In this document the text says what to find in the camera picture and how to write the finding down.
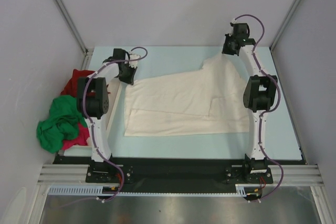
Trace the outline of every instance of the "wall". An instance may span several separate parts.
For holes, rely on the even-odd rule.
[[[270,46],[293,0],[63,0],[85,44],[220,46],[229,22],[245,13],[266,26]],[[254,37],[260,25],[249,21]]]
[[[336,207],[336,0],[303,0],[275,49],[303,150]]]
[[[40,168],[53,156],[39,146],[37,123],[83,56],[52,0],[0,0],[0,6],[1,218],[21,187],[27,212]]]

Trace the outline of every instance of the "purple cable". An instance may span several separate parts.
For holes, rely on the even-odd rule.
[[[283,180],[283,174],[284,174],[284,169],[283,167],[278,163],[276,162],[275,160],[273,160],[272,158],[270,158],[267,153],[265,152],[263,146],[262,146],[262,141],[261,141],[261,124],[262,124],[262,120],[263,120],[263,116],[265,113],[269,113],[269,112],[273,112],[274,110],[276,110],[278,107],[279,107],[279,104],[280,104],[280,99],[281,99],[281,93],[280,93],[280,87],[278,85],[278,83],[276,82],[276,80],[269,74],[265,73],[262,69],[261,69],[261,65],[260,65],[260,62],[258,61],[257,59],[257,56],[255,54],[255,49],[257,47],[257,45],[259,44],[259,42],[261,41],[261,39],[263,38],[264,34],[265,34],[265,27],[264,27],[264,24],[262,23],[262,21],[257,18],[256,16],[254,15],[251,15],[251,14],[243,14],[243,15],[240,15],[238,17],[235,18],[235,20],[239,19],[239,18],[242,18],[242,17],[252,17],[254,18],[255,20],[257,20],[260,24],[261,24],[261,27],[262,27],[262,34],[261,34],[261,37],[257,40],[256,44],[253,46],[253,49],[252,49],[252,55],[253,55],[253,58],[254,58],[254,61],[256,62],[258,68],[259,68],[259,71],[264,75],[264,76],[267,76],[271,82],[274,83],[275,87],[277,88],[277,93],[278,93],[278,100],[277,100],[277,103],[276,105],[273,107],[273,109],[270,109],[269,111],[264,111],[263,113],[260,114],[259,116],[259,148],[260,150],[262,151],[263,155],[265,156],[266,159],[268,159],[269,161],[271,161],[273,164],[279,166],[280,170],[281,170],[281,176],[280,176],[280,180],[277,184],[277,186],[267,195],[263,196],[262,199],[264,198],[267,198],[268,196],[270,196],[273,192],[275,192],[275,190],[277,190],[281,183],[282,183],[282,180]]]
[[[94,127],[94,123],[93,123],[92,118],[88,115],[88,113],[87,113],[87,111],[86,111],[86,106],[85,106],[85,104],[86,104],[86,94],[88,93],[88,89],[89,89],[90,83],[91,83],[91,81],[93,80],[93,78],[94,78],[95,76],[97,76],[97,75],[98,75],[98,74],[99,74],[105,67],[107,67],[107,66],[109,66],[109,65],[111,65],[111,64],[114,64],[114,63],[122,63],[122,62],[130,62],[130,61],[138,61],[138,60],[142,60],[143,58],[145,58],[145,57],[148,55],[148,51],[147,51],[147,49],[144,48],[144,47],[134,47],[131,51],[134,51],[134,50],[136,50],[136,49],[143,49],[143,50],[145,51],[145,55],[142,56],[142,57],[140,57],[140,58],[138,58],[138,59],[132,59],[132,60],[131,60],[131,59],[129,59],[129,60],[114,60],[114,61],[111,61],[111,62],[107,63],[106,65],[103,65],[100,69],[98,69],[97,72],[93,73],[92,76],[89,78],[89,80],[88,80],[88,82],[87,82],[87,84],[86,84],[86,86],[85,86],[85,88],[84,88],[84,92],[83,92],[83,103],[82,103],[82,108],[83,108],[83,113],[84,113],[84,115],[87,117],[87,119],[88,119],[88,120],[90,121],[90,123],[91,123],[91,131],[92,131],[92,136],[91,136],[91,137],[92,137],[93,146],[97,149],[97,153],[98,153],[98,155],[99,155],[105,162],[107,162],[109,165],[112,165],[113,167],[115,167],[115,168],[120,172],[120,174],[121,174],[121,183],[120,183],[120,186],[119,186],[118,190],[117,190],[117,191],[114,193],[114,195],[111,196],[110,198],[108,198],[108,199],[106,199],[106,200],[102,200],[103,202],[109,202],[109,201],[113,200],[113,199],[115,198],[115,196],[121,191],[121,189],[122,189],[122,187],[123,187],[123,185],[124,185],[124,172],[122,171],[122,169],[121,169],[118,165],[112,163],[112,162],[109,161],[107,158],[105,158],[105,157],[101,154],[101,152],[99,151],[99,149],[97,148],[97,143],[96,143],[96,139],[95,139],[95,132],[94,132],[94,129],[95,129],[95,127]],[[81,201],[84,201],[84,200],[89,200],[89,199],[97,199],[97,198],[96,198],[96,197],[88,197],[88,198],[78,199],[78,200],[72,201],[72,202],[70,202],[70,203],[64,204],[64,205],[62,205],[62,206],[60,206],[60,207],[57,207],[56,209],[58,209],[58,208],[62,208],[62,207],[67,207],[67,206],[70,206],[70,205],[72,205],[72,204],[74,204],[74,203],[81,202]]]

